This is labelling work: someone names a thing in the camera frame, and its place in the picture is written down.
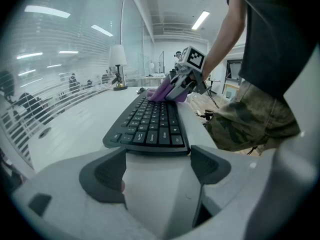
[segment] person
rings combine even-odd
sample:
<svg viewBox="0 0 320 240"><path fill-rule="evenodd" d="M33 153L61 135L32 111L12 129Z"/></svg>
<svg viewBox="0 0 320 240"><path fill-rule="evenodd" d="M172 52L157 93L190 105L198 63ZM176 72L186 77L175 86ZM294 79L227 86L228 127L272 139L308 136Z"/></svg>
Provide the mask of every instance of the person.
<svg viewBox="0 0 320 240"><path fill-rule="evenodd" d="M46 109L41 106L40 102L40 98L35 98L30 93L25 92L19 97L19 100L16 101L15 105L23 106L28 113L27 117L33 116L40 123L46 125L54 118L50 114L47 114Z"/></svg>
<svg viewBox="0 0 320 240"><path fill-rule="evenodd" d="M203 66L203 80L247 34L234 99L217 110L206 129L219 149L276 148L300 132L283 95L316 46L316 24L297 0L226 0L228 12Z"/></svg>
<svg viewBox="0 0 320 240"><path fill-rule="evenodd" d="M15 80L7 70L0 72L0 91L3 92L3 97L7 102L14 104L11 98L15 95Z"/></svg>
<svg viewBox="0 0 320 240"><path fill-rule="evenodd" d="M174 57L177 57L178 58L178 60L180 59L180 57L181 57L181 51L177 51L176 53L175 53L175 55L173 55Z"/></svg>
<svg viewBox="0 0 320 240"><path fill-rule="evenodd" d="M102 75L102 84L107 84L109 82L109 79L112 78L112 71L111 67L109 67L110 72L108 72L108 69L105 70L105 74Z"/></svg>
<svg viewBox="0 0 320 240"><path fill-rule="evenodd" d="M76 74L72 73L69 78L69 90L72 94L75 94L80 91L80 83L76 79Z"/></svg>
<svg viewBox="0 0 320 240"><path fill-rule="evenodd" d="M89 79L89 80L87 81L86 88L89 89L89 88L91 88L91 87L92 87L92 81Z"/></svg>

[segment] black t-shirt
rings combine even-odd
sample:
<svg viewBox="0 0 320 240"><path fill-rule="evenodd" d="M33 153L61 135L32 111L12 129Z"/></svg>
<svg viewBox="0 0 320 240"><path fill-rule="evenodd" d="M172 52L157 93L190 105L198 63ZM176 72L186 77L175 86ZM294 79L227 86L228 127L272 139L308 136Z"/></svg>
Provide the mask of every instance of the black t-shirt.
<svg viewBox="0 0 320 240"><path fill-rule="evenodd" d="M239 76L284 102L308 62L316 25L313 0L245 0L247 35Z"/></svg>

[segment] camouflage shorts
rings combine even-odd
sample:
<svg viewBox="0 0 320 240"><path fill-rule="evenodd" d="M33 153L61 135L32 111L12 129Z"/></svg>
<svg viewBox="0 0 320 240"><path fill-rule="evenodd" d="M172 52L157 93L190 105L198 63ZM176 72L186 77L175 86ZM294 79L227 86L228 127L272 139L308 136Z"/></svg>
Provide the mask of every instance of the camouflage shorts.
<svg viewBox="0 0 320 240"><path fill-rule="evenodd" d="M300 130L290 108L253 84L242 82L236 96L206 126L219 149L239 151L259 145L277 148Z"/></svg>

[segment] white lamp shade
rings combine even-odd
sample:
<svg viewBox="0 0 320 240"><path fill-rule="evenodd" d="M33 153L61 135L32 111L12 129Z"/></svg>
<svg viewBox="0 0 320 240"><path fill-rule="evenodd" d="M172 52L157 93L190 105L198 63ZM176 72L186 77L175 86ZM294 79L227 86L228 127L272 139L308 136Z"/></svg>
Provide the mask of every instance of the white lamp shade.
<svg viewBox="0 0 320 240"><path fill-rule="evenodd" d="M116 44L110 49L109 67L114 67L116 65L127 65L125 49L121 44Z"/></svg>

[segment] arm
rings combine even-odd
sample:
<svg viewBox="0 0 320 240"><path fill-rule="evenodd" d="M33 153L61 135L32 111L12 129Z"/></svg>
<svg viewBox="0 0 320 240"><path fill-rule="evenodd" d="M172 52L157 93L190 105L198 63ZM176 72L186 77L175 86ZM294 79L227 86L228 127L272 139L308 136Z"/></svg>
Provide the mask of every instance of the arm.
<svg viewBox="0 0 320 240"><path fill-rule="evenodd" d="M227 56L242 35L246 25L247 5L244 0L229 0L229 10L203 66L203 79Z"/></svg>

